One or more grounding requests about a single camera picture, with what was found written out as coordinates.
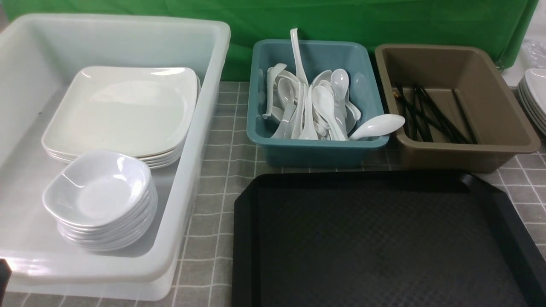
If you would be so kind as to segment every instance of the white plastic bin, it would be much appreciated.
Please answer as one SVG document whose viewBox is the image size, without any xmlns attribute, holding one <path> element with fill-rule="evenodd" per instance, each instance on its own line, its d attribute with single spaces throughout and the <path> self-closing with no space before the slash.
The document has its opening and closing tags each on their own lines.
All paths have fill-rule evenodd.
<svg viewBox="0 0 546 307">
<path fill-rule="evenodd" d="M 33 14 L 0 33 L 0 258 L 9 291 L 159 300 L 170 290 L 197 192 L 230 38 L 222 22 L 170 17 Z M 153 171 L 151 230 L 125 249 L 66 243 L 41 203 L 66 165 L 40 138 L 72 78 L 88 66 L 190 67 L 202 81 L 180 163 Z"/>
</svg>

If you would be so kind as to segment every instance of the stack of bowls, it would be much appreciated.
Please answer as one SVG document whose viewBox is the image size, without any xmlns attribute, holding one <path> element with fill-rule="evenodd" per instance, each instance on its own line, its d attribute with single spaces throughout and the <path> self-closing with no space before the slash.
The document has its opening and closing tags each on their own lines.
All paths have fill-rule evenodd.
<svg viewBox="0 0 546 307">
<path fill-rule="evenodd" d="M 45 190 L 43 202 L 66 241 L 111 251 L 133 244 L 148 230 L 157 191 L 144 162 L 97 150 L 65 168 Z"/>
</svg>

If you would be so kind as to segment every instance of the plastic bag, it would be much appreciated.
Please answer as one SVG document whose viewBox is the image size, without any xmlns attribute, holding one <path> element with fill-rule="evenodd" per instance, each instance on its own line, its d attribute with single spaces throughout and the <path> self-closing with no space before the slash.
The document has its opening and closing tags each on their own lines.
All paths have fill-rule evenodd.
<svg viewBox="0 0 546 307">
<path fill-rule="evenodd" d="M 534 39 L 524 39 L 521 49 L 530 68 L 546 68 L 546 46 Z"/>
</svg>

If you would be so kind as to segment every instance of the plastic bin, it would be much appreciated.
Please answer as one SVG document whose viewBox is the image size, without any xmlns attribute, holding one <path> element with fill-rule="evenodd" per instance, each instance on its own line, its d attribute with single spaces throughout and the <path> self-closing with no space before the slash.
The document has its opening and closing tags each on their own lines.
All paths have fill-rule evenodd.
<svg viewBox="0 0 546 307">
<path fill-rule="evenodd" d="M 540 147 L 539 138 L 501 74 L 485 52 L 460 46 L 381 45 L 377 66 L 389 112 L 401 114 L 393 89 L 395 82 L 408 92 L 420 84 L 459 131 L 468 137 L 452 89 L 458 96 L 478 144 L 450 144 L 431 127 L 433 143 L 410 139 L 403 128 L 404 168 L 457 168 L 490 173 L 516 154 Z"/>
<path fill-rule="evenodd" d="M 0 258 L 8 291 L 159 300 L 191 216 L 230 38 L 223 22 L 31 14 L 0 33 Z M 152 172 L 156 217 L 136 243 L 87 253 L 63 240 L 41 195 L 66 166 L 41 145 L 74 75 L 88 66 L 192 68 L 202 82 L 180 161 Z"/>
<path fill-rule="evenodd" d="M 300 41 L 300 52 L 309 83 L 324 70 L 343 68 L 350 78 L 351 102 L 363 115 L 356 127 L 368 119 L 384 114 L 379 90 L 366 49 L 356 43 Z M 247 134 L 263 147 L 265 160 L 272 166 L 350 168 L 361 165 L 366 153 L 383 147 L 385 135 L 360 141 L 271 139 L 276 125 L 264 120 L 266 108 L 266 74 L 277 63 L 288 65 L 295 73 L 290 40 L 268 39 L 254 45 L 250 94 L 248 98 Z"/>
</svg>

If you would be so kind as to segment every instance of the spoon handle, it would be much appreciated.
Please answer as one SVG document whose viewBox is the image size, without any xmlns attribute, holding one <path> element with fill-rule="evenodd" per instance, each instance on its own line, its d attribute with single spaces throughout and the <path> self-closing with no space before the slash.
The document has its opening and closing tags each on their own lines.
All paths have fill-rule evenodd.
<svg viewBox="0 0 546 307">
<path fill-rule="evenodd" d="M 296 77 L 298 77 L 298 79 L 305 85 L 309 86 L 309 81 L 307 81 L 307 76 L 305 75 L 304 65 L 301 62 L 300 44 L 298 41 L 298 28 L 290 30 L 290 41 L 292 42 L 292 50 L 294 51 L 294 61 L 296 63 Z"/>
</svg>

